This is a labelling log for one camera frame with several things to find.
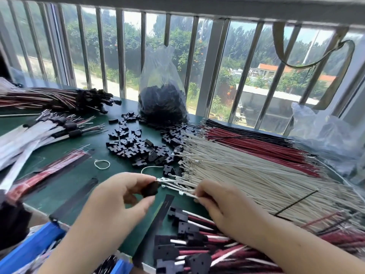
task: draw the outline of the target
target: house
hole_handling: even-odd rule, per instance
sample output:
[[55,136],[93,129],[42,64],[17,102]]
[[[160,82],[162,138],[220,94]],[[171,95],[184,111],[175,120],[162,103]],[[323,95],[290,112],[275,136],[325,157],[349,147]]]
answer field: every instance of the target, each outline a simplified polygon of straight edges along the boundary
[[[277,68],[278,67],[276,65],[259,64],[257,68],[251,68],[250,73],[252,76],[271,77],[271,76],[274,76]],[[289,73],[293,70],[294,70],[293,68],[290,68],[289,66],[285,66],[284,73]],[[319,76],[318,80],[325,82],[326,86],[329,86],[335,78],[336,78],[336,76],[321,75],[321,76]]]

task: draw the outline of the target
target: bag of black connectors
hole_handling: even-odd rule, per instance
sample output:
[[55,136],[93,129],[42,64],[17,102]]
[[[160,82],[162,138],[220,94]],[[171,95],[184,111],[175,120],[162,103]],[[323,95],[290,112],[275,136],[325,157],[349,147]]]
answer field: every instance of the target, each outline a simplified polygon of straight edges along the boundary
[[185,90],[175,65],[174,47],[148,46],[142,74],[139,78],[139,109],[153,122],[183,122],[187,120]]

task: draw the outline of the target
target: sky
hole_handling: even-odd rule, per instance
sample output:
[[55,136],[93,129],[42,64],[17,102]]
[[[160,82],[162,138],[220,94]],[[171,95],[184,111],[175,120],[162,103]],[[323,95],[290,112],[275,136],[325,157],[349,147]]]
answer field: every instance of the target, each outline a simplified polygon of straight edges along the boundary
[[[88,13],[95,14],[94,8],[85,8],[83,7],[83,10]],[[110,10],[111,15],[115,15],[115,10]],[[136,28],[140,28],[140,13],[139,12],[124,12],[124,19],[125,22],[132,24]],[[156,22],[157,14],[153,13],[147,13],[146,16],[146,33],[152,34],[153,33],[153,25]],[[255,24],[253,23],[243,23],[243,22],[231,22],[231,27],[238,28],[241,26],[243,29],[254,29]],[[290,34],[292,32],[292,28],[285,28],[284,36],[289,38]],[[315,39],[315,42],[318,44],[322,44],[323,41],[330,38],[333,34],[333,31],[326,31],[326,30],[320,30],[318,32],[318,29],[309,29],[309,28],[302,28],[299,32],[297,41],[303,41],[304,43],[309,43],[312,40]]]

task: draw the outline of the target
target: plastic bag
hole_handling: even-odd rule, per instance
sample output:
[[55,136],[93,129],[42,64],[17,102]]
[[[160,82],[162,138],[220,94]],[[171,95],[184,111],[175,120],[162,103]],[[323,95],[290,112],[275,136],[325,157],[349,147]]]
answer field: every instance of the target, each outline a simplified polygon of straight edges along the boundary
[[182,122],[187,120],[185,90],[175,65],[174,47],[161,46],[155,51],[146,48],[146,57],[139,78],[138,105],[152,121]]
[[289,136],[309,147],[341,175],[350,175],[365,149],[354,128],[333,115],[319,116],[310,108],[292,103],[294,128]]

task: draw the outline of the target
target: right hand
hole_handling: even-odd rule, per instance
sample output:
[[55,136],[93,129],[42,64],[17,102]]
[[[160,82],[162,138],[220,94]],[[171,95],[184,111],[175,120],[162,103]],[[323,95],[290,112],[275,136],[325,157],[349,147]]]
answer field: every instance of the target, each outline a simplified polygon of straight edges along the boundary
[[196,188],[195,195],[225,235],[259,248],[272,215],[240,189],[227,184],[203,180]]

